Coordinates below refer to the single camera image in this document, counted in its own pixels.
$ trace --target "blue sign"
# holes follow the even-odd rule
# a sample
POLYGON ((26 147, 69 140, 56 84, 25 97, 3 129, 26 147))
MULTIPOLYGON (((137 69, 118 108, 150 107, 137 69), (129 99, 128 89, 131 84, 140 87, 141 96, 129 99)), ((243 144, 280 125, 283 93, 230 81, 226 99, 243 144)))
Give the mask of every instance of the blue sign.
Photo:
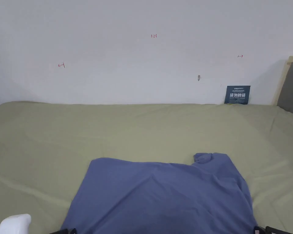
POLYGON ((227 86, 225 104, 248 104, 251 86, 227 86))

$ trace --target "white plastic object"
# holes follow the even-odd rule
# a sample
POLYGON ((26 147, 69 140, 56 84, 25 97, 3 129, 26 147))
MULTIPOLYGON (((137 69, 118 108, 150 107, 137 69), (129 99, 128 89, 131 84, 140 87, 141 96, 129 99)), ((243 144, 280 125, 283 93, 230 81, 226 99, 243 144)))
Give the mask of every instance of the white plastic object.
POLYGON ((28 234, 31 223, 29 214, 14 215, 4 219, 0 224, 0 234, 28 234))

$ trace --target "bed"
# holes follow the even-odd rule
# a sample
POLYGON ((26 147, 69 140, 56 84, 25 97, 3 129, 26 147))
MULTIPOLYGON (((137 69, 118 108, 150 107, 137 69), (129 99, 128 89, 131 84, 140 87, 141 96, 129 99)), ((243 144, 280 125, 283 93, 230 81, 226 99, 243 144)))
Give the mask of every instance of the bed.
POLYGON ((59 229, 92 159, 192 164, 230 156, 262 226, 293 233, 293 63, 277 106, 0 105, 0 222, 29 213, 29 233, 59 229))

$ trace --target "black object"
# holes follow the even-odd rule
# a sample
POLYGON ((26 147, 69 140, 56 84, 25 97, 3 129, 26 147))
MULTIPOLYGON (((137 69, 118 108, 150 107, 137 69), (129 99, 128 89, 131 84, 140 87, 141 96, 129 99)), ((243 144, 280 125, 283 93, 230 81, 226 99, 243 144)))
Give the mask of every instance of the black object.
POLYGON ((77 234, 77 230, 76 229, 62 229, 60 231, 57 231, 57 232, 53 232, 53 233, 50 233, 50 234, 77 234))
POLYGON ((274 229, 274 228, 269 227, 269 226, 266 226, 265 229, 263 227, 260 227, 260 226, 255 226, 253 233, 255 233, 255 231, 259 231, 259 234, 291 234, 289 232, 274 229))

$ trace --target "blue fabric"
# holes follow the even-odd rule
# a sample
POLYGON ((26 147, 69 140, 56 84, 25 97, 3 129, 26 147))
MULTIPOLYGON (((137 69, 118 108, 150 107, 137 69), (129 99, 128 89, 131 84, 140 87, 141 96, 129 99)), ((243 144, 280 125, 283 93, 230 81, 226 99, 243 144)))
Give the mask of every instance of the blue fabric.
POLYGON ((62 229, 78 234, 251 234, 245 180, 226 154, 194 164, 91 161, 62 229))

